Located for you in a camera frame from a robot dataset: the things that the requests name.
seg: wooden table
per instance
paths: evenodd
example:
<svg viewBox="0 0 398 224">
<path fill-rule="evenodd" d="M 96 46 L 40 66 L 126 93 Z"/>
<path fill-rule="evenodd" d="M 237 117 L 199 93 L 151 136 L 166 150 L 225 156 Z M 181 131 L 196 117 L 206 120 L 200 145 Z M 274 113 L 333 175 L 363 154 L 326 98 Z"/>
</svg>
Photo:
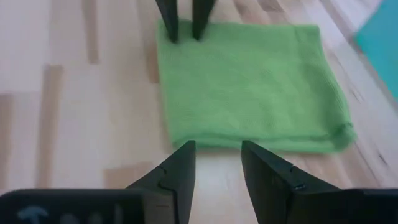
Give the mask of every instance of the wooden table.
<svg viewBox="0 0 398 224">
<path fill-rule="evenodd" d="M 398 186 L 396 102 L 351 40 L 373 0 L 218 0 L 212 21 L 317 23 L 358 140 L 284 154 L 338 187 Z M 0 189 L 118 188 L 173 149 L 160 105 L 153 0 L 53 0 L 42 91 L 0 96 Z M 180 17 L 191 18 L 190 0 Z M 256 223 L 239 151 L 199 152 L 191 223 Z"/>
</svg>

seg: teal object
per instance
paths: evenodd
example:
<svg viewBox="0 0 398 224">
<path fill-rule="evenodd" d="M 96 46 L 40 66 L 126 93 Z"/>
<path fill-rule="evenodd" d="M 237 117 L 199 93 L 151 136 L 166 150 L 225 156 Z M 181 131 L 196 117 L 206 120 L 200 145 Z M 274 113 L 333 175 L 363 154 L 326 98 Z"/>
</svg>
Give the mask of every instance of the teal object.
<svg viewBox="0 0 398 224">
<path fill-rule="evenodd" d="M 383 1 L 356 41 L 398 100 L 398 0 Z"/>
<path fill-rule="evenodd" d="M 209 24 L 201 41 L 180 23 L 171 43 L 160 23 L 157 53 L 164 113 L 176 147 L 336 152 L 356 137 L 343 92 L 313 25 Z"/>
</svg>

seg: black plastic part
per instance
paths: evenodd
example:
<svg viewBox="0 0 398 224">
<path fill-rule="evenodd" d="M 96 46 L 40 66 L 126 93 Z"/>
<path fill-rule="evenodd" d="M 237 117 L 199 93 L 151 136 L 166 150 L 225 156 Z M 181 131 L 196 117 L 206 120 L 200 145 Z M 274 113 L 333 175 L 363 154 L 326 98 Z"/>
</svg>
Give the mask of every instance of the black plastic part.
<svg viewBox="0 0 398 224">
<path fill-rule="evenodd" d="M 162 15 L 170 41 L 176 43 L 178 41 L 177 0 L 156 0 L 156 3 Z"/>
<path fill-rule="evenodd" d="M 193 23 L 192 35 L 196 40 L 200 40 L 203 36 L 207 23 L 209 21 L 210 12 L 214 7 L 215 0 L 192 0 L 193 1 Z"/>
<path fill-rule="evenodd" d="M 195 185 L 189 141 L 127 189 L 28 189 L 0 197 L 0 223 L 188 224 Z"/>
<path fill-rule="evenodd" d="M 241 158 L 259 223 L 398 222 L 397 189 L 340 190 L 250 141 Z"/>
</svg>

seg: green towel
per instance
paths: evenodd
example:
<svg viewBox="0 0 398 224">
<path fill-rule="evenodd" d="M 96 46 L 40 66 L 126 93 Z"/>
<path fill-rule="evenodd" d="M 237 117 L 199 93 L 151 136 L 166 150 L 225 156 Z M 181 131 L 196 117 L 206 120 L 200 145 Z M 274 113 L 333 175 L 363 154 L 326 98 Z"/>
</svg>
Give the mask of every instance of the green towel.
<svg viewBox="0 0 398 224">
<path fill-rule="evenodd" d="M 163 23 L 157 51 L 164 112 L 176 147 L 333 152 L 355 139 L 348 105 L 325 59 L 319 28 L 209 24 L 203 40 L 180 23 L 171 43 Z"/>
</svg>

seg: green cloth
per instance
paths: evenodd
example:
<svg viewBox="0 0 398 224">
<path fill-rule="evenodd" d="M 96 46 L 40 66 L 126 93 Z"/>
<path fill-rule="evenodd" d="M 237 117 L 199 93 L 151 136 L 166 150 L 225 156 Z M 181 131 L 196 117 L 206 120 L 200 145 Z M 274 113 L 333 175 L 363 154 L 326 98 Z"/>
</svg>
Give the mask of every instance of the green cloth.
<svg viewBox="0 0 398 224">
<path fill-rule="evenodd" d="M 163 23 L 157 51 L 164 113 L 176 147 L 333 152 L 355 139 L 348 105 L 325 59 L 317 26 L 209 24 L 203 40 Z"/>
</svg>

